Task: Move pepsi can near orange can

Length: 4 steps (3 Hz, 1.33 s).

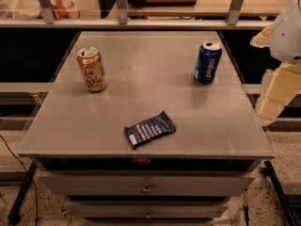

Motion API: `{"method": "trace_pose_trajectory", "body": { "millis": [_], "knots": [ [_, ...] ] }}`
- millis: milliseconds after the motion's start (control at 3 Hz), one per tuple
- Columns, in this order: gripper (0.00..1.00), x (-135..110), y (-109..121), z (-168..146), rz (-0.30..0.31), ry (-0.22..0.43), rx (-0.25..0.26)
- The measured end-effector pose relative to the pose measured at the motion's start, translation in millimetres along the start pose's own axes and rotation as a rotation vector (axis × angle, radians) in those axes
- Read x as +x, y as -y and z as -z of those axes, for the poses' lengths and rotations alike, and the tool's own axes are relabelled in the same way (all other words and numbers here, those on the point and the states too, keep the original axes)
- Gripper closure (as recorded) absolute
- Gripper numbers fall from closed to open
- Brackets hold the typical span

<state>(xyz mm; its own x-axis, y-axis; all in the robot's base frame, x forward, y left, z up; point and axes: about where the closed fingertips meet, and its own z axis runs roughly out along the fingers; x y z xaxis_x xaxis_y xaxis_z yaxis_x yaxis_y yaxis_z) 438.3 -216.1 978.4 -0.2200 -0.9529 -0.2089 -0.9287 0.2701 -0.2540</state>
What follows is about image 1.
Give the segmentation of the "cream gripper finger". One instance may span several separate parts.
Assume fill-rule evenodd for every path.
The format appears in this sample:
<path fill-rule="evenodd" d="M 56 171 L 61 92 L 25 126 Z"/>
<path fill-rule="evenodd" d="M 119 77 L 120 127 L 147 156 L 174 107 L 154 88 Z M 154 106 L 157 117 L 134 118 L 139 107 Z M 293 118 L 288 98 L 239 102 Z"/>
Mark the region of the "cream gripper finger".
<path fill-rule="evenodd" d="M 300 91 L 300 65 L 281 63 L 274 71 L 268 69 L 263 75 L 261 95 L 255 106 L 257 116 L 274 121 Z"/>
<path fill-rule="evenodd" d="M 250 45 L 257 48 L 269 47 L 271 30 L 272 25 L 269 24 L 260 33 L 252 38 Z"/>

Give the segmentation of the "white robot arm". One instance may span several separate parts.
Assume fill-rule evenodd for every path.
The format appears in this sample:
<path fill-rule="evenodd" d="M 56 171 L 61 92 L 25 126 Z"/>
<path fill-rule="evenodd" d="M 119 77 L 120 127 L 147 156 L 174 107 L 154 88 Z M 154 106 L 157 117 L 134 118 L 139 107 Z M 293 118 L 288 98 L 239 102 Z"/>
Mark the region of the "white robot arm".
<path fill-rule="evenodd" d="M 268 47 L 280 61 L 267 69 L 261 81 L 261 95 L 255 111 L 263 123 L 274 121 L 301 91 L 301 0 L 290 0 L 274 22 L 254 36 L 251 46 Z"/>

